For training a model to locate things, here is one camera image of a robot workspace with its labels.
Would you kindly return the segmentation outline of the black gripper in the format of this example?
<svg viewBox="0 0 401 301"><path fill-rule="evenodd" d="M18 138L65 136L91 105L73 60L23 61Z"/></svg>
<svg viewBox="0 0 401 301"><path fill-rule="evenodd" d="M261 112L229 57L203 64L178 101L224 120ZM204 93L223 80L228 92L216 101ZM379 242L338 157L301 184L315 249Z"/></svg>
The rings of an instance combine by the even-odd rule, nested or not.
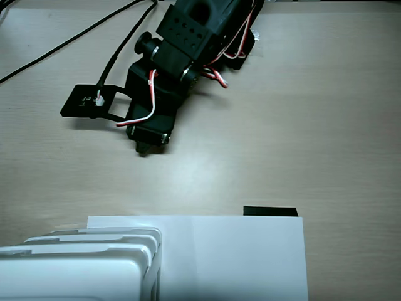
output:
<svg viewBox="0 0 401 301"><path fill-rule="evenodd" d="M138 41L134 51L143 57L128 69L124 89L132 102L127 120L146 117L128 125L140 157L169 143L179 107L187 98L199 71L192 59L165 41Z"/></svg>

